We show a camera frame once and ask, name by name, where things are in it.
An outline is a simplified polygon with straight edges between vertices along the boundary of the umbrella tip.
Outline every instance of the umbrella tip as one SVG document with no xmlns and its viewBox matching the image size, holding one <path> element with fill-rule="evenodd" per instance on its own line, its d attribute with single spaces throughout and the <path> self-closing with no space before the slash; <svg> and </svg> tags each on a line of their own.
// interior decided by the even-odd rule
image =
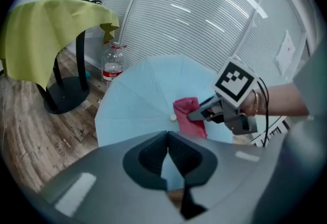
<svg viewBox="0 0 327 224">
<path fill-rule="evenodd" d="M 170 115 L 170 120 L 171 121 L 176 121 L 177 120 L 177 116 L 175 114 L 171 114 Z"/>
</svg>

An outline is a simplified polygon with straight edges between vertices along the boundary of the white window blind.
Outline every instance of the white window blind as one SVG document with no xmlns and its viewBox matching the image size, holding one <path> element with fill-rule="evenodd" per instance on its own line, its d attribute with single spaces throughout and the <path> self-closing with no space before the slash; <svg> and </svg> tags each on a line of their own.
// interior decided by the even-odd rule
<svg viewBox="0 0 327 224">
<path fill-rule="evenodd" d="M 258 0 L 134 0 L 122 36 L 127 67 L 145 56 L 186 54 L 218 71 Z"/>
</svg>

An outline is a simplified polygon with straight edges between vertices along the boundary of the black stool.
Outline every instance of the black stool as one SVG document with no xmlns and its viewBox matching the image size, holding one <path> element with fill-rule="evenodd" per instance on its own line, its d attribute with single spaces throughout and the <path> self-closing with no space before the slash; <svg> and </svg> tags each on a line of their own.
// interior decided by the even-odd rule
<svg viewBox="0 0 327 224">
<path fill-rule="evenodd" d="M 85 31 L 76 38 L 76 63 L 78 77 L 61 78 L 57 57 L 53 67 L 56 83 L 46 91 L 38 84 L 37 88 L 44 99 L 44 107 L 49 113 L 63 114 L 76 108 L 87 97 L 90 88 L 86 81 L 84 64 Z"/>
</svg>

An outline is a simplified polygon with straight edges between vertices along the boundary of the plastic bottle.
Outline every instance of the plastic bottle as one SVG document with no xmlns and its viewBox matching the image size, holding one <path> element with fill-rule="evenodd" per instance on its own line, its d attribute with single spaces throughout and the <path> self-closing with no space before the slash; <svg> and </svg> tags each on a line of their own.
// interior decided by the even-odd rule
<svg viewBox="0 0 327 224">
<path fill-rule="evenodd" d="M 107 87 L 112 80 L 123 72 L 125 57 L 123 49 L 127 45 L 120 45 L 118 42 L 104 42 L 104 53 L 102 56 L 102 82 Z"/>
</svg>

